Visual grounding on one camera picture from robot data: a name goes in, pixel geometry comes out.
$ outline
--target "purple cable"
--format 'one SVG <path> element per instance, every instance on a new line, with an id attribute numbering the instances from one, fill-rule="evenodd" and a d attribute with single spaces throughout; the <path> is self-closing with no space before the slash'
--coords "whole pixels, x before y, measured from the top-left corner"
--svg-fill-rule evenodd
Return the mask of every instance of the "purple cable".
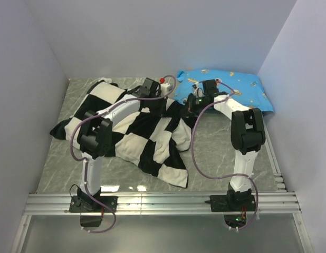
<path id="1" fill-rule="evenodd" d="M 118 106 L 126 103 L 127 101 L 135 101 L 135 100 L 139 100 L 139 101 L 151 101 L 151 100 L 159 100 L 159 99 L 163 99 L 163 98 L 166 98 L 168 95 L 172 94 L 173 91 L 175 90 L 176 88 L 176 84 L 177 84 L 177 80 L 174 76 L 172 75 L 166 75 L 164 76 L 163 78 L 167 78 L 167 77 L 172 77 L 174 79 L 174 87 L 171 89 L 171 91 L 169 91 L 165 96 L 160 96 L 158 98 L 133 98 L 133 99 L 127 99 L 127 100 L 121 100 L 119 102 L 117 102 L 116 104 L 114 104 L 110 109 L 109 111 L 106 111 L 104 113 L 101 113 L 101 114 L 98 114 L 98 115 L 94 115 L 92 117 L 89 117 L 89 118 L 86 118 L 84 119 L 83 121 L 81 121 L 74 129 L 73 133 L 72 133 L 72 136 L 70 138 L 70 154 L 72 155 L 73 159 L 75 161 L 78 161 L 78 162 L 81 162 L 81 161 L 85 161 L 85 165 L 84 165 L 84 182 L 87 182 L 87 177 L 88 177 L 88 162 L 89 162 L 89 159 L 86 158 L 86 157 L 82 157 L 82 158 L 78 158 L 75 154 L 74 154 L 74 146 L 73 146 L 73 142 L 74 142 L 74 136 L 76 134 L 76 132 L 78 131 L 78 129 L 83 125 L 85 124 L 86 122 L 88 121 L 91 121 L 93 119 L 96 119 L 96 118 L 99 118 L 101 116 L 104 116 L 104 115 L 107 115 L 109 114 L 110 112 L 112 112 L 115 108 L 117 108 Z M 92 196 L 92 194 L 89 192 L 89 189 L 88 189 L 88 186 L 87 184 L 84 185 L 84 189 L 88 195 L 89 198 L 91 198 L 94 202 L 96 202 L 97 204 L 99 204 L 100 206 L 106 208 L 109 212 L 112 213 L 112 215 L 114 216 L 114 221 L 113 223 L 111 224 L 111 226 L 109 226 L 108 228 L 106 229 L 103 229 L 103 230 L 100 230 L 100 231 L 96 231 L 96 230 L 89 230 L 87 228 L 83 228 L 85 231 L 89 232 L 89 233 L 104 233 L 104 232 L 107 232 L 109 231 L 110 229 L 112 229 L 116 223 L 116 214 L 115 212 L 108 206 L 106 206 L 105 204 L 101 203 L 100 201 L 98 201 L 96 198 L 94 198 Z"/>
<path id="2" fill-rule="evenodd" d="M 254 218 L 256 217 L 256 214 L 257 214 L 257 211 L 258 211 L 258 202 L 259 202 L 259 198 L 258 198 L 258 189 L 257 189 L 257 186 L 256 186 L 256 184 L 255 184 L 255 182 L 247 175 L 247 174 L 242 174 L 242 173 L 236 173 L 236 174 L 229 174 L 229 175 L 225 175 L 225 176 L 222 176 L 222 177 L 213 177 L 213 176 L 208 176 L 207 174 L 205 174 L 204 172 L 202 172 L 202 170 L 200 169 L 200 167 L 198 166 L 198 164 L 197 164 L 197 162 L 196 162 L 196 159 L 195 159 L 195 152 L 194 152 L 194 142 L 195 142 L 195 133 L 196 133 L 196 129 L 197 129 L 197 126 L 198 126 L 198 124 L 199 124 L 199 120 L 200 120 L 200 118 L 202 117 L 202 115 L 204 114 L 204 112 L 207 110 L 207 109 L 209 109 L 211 106 L 213 106 L 213 105 L 215 105 L 215 104 L 219 104 L 219 103 L 223 103 L 223 102 L 225 102 L 225 101 L 227 101 L 228 99 L 229 99 L 229 97 L 231 97 L 232 95 L 234 95 L 235 94 L 235 92 L 234 92 L 234 90 L 231 88 L 231 87 L 229 87 L 228 85 L 226 85 L 225 83 L 222 83 L 222 82 L 219 82 L 220 84 L 222 84 L 222 85 L 224 85 L 224 86 L 226 86 L 226 87 L 228 87 L 230 90 L 231 90 L 231 93 L 226 97 L 226 98 L 224 98 L 223 100 L 220 100 L 220 101 L 216 101 L 216 102 L 214 102 L 214 103 L 211 103 L 211 104 L 209 104 L 209 105 L 207 105 L 201 112 L 200 112 L 200 114 L 199 114 L 199 116 L 198 116 L 198 118 L 197 118 L 197 120 L 196 120 L 196 123 L 195 123 L 195 126 L 194 126 L 194 129 L 193 129 L 193 132 L 192 132 L 192 134 L 191 134 L 191 143 L 190 143 L 190 149 L 191 149 L 191 157 L 192 157 L 192 159 L 193 159 L 193 163 L 194 163 L 194 165 L 195 165 L 195 167 L 196 167 L 196 169 L 197 169 L 197 171 L 203 176 L 203 177 L 206 177 L 206 178 L 209 178 L 209 179 L 216 179 L 216 180 L 218 180 L 218 179 L 224 179 L 224 178 L 231 178 L 231 177 L 235 177 L 235 176 L 242 176 L 242 177 L 247 177 L 250 181 L 251 181 L 251 183 L 252 183 L 252 185 L 253 185 L 253 187 L 254 187 L 254 189 L 255 189 L 255 191 L 256 191 L 256 209 L 254 210 L 254 213 L 253 213 L 253 215 L 252 215 L 252 218 L 244 225 L 244 226 L 242 226 L 241 228 L 239 228 L 239 230 L 241 230 L 241 229 L 244 229 L 244 228 L 247 228 L 251 223 L 252 223 L 252 221 L 254 220 Z"/>

